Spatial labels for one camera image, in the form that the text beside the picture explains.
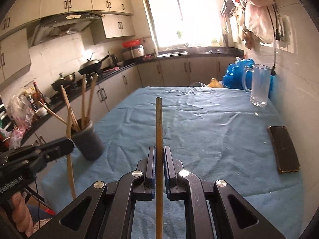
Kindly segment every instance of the blue tablecloth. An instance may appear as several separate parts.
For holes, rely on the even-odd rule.
[[[173,158],[201,179],[228,181],[287,239],[299,236],[303,220],[301,173],[279,175],[267,133],[283,125],[271,102],[256,107],[242,90],[198,87],[141,88],[108,113],[95,130],[105,152],[89,162],[72,153],[79,195],[97,180],[118,180],[133,171],[155,144],[155,98],[163,98],[163,138]],[[55,211],[71,202],[66,159],[41,182]],[[164,238],[186,238],[184,203],[164,196]],[[137,202],[132,238],[155,238],[155,201]]]

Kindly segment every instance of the silver appliance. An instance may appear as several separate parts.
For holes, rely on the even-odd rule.
[[[43,18],[33,34],[31,45],[36,46],[57,37],[80,32],[100,18],[100,15],[89,12],[58,14]]]
[[[122,50],[124,61],[142,57],[145,55],[143,45],[138,45],[134,47],[124,48]]]

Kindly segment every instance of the wooden chopstick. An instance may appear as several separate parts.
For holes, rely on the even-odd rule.
[[[82,78],[82,111],[81,111],[81,128],[85,129],[85,89],[86,89],[86,75]]]
[[[42,104],[40,101],[38,101],[38,103],[44,107],[52,116],[56,117],[58,120],[60,120],[61,122],[63,122],[64,124],[68,124],[63,118],[61,118],[58,114],[54,113],[52,110],[50,110],[47,106],[45,106],[44,104]]]
[[[66,107],[69,110],[69,108],[71,108],[71,105],[70,105],[69,98],[66,95],[66,91],[65,91],[63,85],[61,85],[61,91],[62,91],[62,95],[63,95],[63,98],[64,98],[64,102],[66,104]],[[76,119],[76,117],[75,117],[75,115],[74,115],[74,113],[72,111],[72,108],[71,108],[71,119],[72,119],[73,126],[74,126],[76,132],[79,132],[81,129],[80,129],[78,121],[77,121],[77,119]]]
[[[66,126],[66,137],[68,139],[71,139],[71,124],[72,124],[72,109],[69,107],[68,109],[68,122]],[[75,184],[74,184],[74,176],[73,176],[73,167],[72,167],[72,160],[71,160],[71,154],[68,154],[66,156],[66,164],[67,164],[67,173],[68,173],[68,181],[69,181],[69,186],[71,189],[71,194],[73,200],[76,199],[77,195],[75,192]]]
[[[95,89],[95,85],[96,85],[96,80],[97,80],[97,79],[98,79],[98,75],[97,75],[97,74],[94,74],[94,75],[93,75],[93,80],[92,80],[92,82],[91,82],[91,93],[90,93],[89,107],[88,107],[88,109],[87,109],[86,126],[89,124],[90,118],[91,118],[92,101],[93,101],[94,89]]]
[[[163,237],[163,112],[156,98],[156,239]]]

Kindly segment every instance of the smartphone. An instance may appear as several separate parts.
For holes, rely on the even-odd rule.
[[[269,126],[278,173],[298,172],[300,164],[288,130],[284,126]]]

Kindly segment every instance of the round metal joint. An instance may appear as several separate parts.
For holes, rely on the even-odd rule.
[[[179,174],[179,176],[187,177],[189,175],[189,171],[181,170],[181,171],[179,171],[178,174]]]
[[[104,187],[104,182],[98,181],[96,183],[94,183],[94,188],[96,189],[101,189]]]
[[[139,170],[136,170],[136,171],[133,171],[133,172],[132,172],[132,175],[133,175],[134,177],[140,177],[140,176],[142,176],[142,174],[143,174],[143,172],[141,172],[141,171],[139,171]]]
[[[227,182],[224,181],[224,180],[218,180],[216,183],[220,187],[226,187],[227,186]]]

